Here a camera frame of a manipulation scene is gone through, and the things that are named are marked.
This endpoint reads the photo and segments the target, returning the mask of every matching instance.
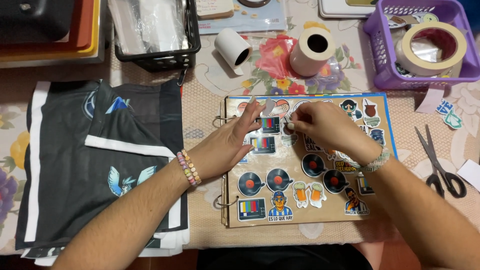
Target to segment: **red flower pattern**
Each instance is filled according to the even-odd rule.
[[[291,95],[306,94],[305,86],[299,85],[297,83],[292,83],[292,85],[290,85],[290,87],[288,88],[288,93]]]
[[[255,66],[268,72],[274,79],[287,78],[291,73],[288,56],[295,44],[297,40],[286,35],[269,38],[265,44],[260,44],[259,51],[262,57],[255,62]]]

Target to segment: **beaded bracelet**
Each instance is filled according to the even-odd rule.
[[[192,160],[190,160],[190,157],[187,155],[187,151],[182,149],[181,152],[177,153],[177,158],[182,166],[185,176],[188,179],[188,182],[190,182],[192,186],[198,186],[202,180],[198,176],[198,172],[196,171],[197,169],[195,169]]]

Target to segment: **sticker sheet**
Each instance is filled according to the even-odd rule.
[[[332,102],[365,135],[396,156],[385,94],[257,96],[257,102],[268,98],[272,111],[255,120],[262,127],[249,133],[244,141],[254,150],[226,178],[224,203],[235,202],[238,196],[226,208],[229,227],[385,216],[368,179],[349,164],[345,153],[323,147],[313,138],[287,128],[292,113],[301,104]],[[225,115],[241,115],[249,100],[250,96],[227,97]]]

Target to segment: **paper roll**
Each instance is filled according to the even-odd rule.
[[[290,65],[302,76],[313,76],[334,53],[335,42],[328,31],[318,27],[307,28],[290,54]]]
[[[427,38],[442,50],[442,61],[428,62],[420,59],[412,50],[411,42]],[[402,68],[420,76],[438,75],[459,63],[467,52],[467,41],[456,27],[441,22],[415,25],[405,33],[395,47],[396,62]]]
[[[241,66],[252,55],[252,47],[237,32],[223,29],[215,38],[215,49],[220,52],[235,74],[243,75]]]

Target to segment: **person's right hand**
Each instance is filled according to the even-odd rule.
[[[374,161],[382,152],[381,146],[332,102],[302,103],[292,113],[288,128],[305,133],[324,148],[347,154],[362,166]]]

